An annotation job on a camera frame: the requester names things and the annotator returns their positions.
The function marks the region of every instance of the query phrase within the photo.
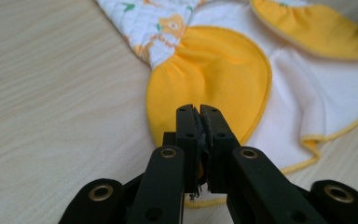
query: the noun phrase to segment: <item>wooden table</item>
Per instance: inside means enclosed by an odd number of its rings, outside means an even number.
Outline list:
[[[358,1],[320,2],[358,22]],[[0,0],[0,223],[57,223],[90,181],[142,173],[149,74],[92,0]],[[358,190],[358,127],[322,152],[289,179]],[[225,206],[185,210],[185,223],[230,222]]]

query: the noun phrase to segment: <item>yellow ruffle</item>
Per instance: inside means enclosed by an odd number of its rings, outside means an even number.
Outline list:
[[[288,7],[252,0],[255,14],[272,30],[316,55],[358,60],[358,25],[322,5]]]
[[[241,143],[264,112],[271,86],[269,61],[246,36],[218,27],[189,27],[173,56],[152,72],[146,110],[157,146],[175,131],[182,105],[219,108]]]

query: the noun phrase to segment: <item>metal rivet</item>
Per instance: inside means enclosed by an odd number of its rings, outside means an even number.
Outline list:
[[[94,202],[100,202],[108,199],[113,194],[112,186],[108,184],[102,184],[95,186],[92,190],[89,191],[89,198]]]
[[[159,155],[163,158],[172,158],[176,156],[176,150],[171,148],[164,148],[159,152]]]
[[[257,152],[247,148],[241,150],[241,155],[246,159],[255,159],[258,157]]]
[[[324,187],[324,192],[332,199],[339,201],[341,203],[353,203],[353,196],[347,192],[345,189],[334,186],[334,185],[326,185]]]

